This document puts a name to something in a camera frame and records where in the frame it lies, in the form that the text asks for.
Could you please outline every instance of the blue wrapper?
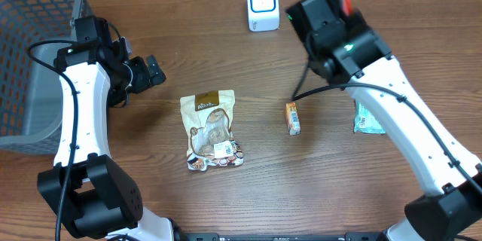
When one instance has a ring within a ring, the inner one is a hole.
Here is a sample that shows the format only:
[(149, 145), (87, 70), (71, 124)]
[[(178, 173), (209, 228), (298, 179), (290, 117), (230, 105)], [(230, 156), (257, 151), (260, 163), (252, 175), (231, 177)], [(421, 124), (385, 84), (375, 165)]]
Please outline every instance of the blue wrapper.
[(385, 133), (375, 116), (359, 102), (355, 102), (355, 128), (353, 131), (370, 134)]

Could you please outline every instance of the cable tie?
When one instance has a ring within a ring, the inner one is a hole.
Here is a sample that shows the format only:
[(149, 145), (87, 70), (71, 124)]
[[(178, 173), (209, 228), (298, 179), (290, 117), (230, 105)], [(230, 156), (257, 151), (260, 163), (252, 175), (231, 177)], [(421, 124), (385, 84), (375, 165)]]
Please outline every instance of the cable tie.
[(406, 101), (407, 101), (407, 97), (406, 97), (405, 95), (399, 96), (399, 97), (397, 97), (397, 101), (398, 101), (398, 102), (406, 102)]
[(460, 166), (460, 161), (455, 160), (455, 161), (453, 161), (453, 163), (449, 162), (449, 166), (450, 166), (451, 168), (453, 168), (453, 167), (458, 167), (458, 166)]

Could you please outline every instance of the barcode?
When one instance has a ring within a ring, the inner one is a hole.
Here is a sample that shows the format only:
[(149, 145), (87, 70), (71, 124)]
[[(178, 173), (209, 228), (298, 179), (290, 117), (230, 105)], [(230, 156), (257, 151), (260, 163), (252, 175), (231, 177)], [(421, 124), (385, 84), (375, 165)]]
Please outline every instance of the barcode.
[(291, 118), (293, 119), (293, 123), (298, 122), (298, 114), (296, 114), (296, 111), (291, 112)]
[(365, 128), (365, 121), (366, 121), (366, 118), (364, 117), (360, 118), (360, 124), (359, 124), (360, 128)]

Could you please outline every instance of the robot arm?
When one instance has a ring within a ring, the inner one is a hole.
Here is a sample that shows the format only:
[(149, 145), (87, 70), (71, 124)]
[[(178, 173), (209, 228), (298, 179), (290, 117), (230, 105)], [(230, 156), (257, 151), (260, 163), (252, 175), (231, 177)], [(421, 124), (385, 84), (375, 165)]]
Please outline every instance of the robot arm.
[[(450, 160), (420, 117), (403, 101), (369, 87), (346, 87), (381, 123), (412, 167), (424, 196), (405, 206), (407, 218), (386, 230), (388, 240), (450, 240), (482, 218), (482, 199), (469, 178), (482, 183), (480, 159), (458, 143), (421, 100), (392, 50), (356, 11), (340, 0), (302, 0), (288, 18), (309, 54), (309, 67), (331, 86), (370, 84), (403, 95), (455, 157)], [(459, 163), (457, 169), (453, 164)]]
[[(94, 239), (128, 236), (131, 240), (186, 241), (167, 218), (157, 217), (142, 205), (136, 183), (111, 159), (107, 142), (107, 107), (161, 84), (165, 76), (150, 56), (149, 67), (140, 57), (127, 59), (125, 39), (112, 43), (107, 23), (88, 17), (75, 21), (77, 40), (59, 50), (57, 70), (75, 85), (78, 97), (78, 145), (66, 194), (62, 223), (76, 237)], [(62, 179), (69, 163), (74, 103), (68, 83), (63, 89), (63, 125), (54, 168), (38, 175), (38, 189), (55, 213)], [(77, 193), (83, 183), (93, 190)]]

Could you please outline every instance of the small orange box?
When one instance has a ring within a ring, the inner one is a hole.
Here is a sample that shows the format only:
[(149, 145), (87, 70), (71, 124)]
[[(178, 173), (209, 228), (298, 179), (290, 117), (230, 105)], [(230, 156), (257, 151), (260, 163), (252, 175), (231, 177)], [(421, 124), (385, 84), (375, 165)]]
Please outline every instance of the small orange box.
[(296, 110), (296, 103), (289, 102), (286, 104), (286, 123), (288, 124), (288, 132), (292, 136), (300, 134), (300, 119)]

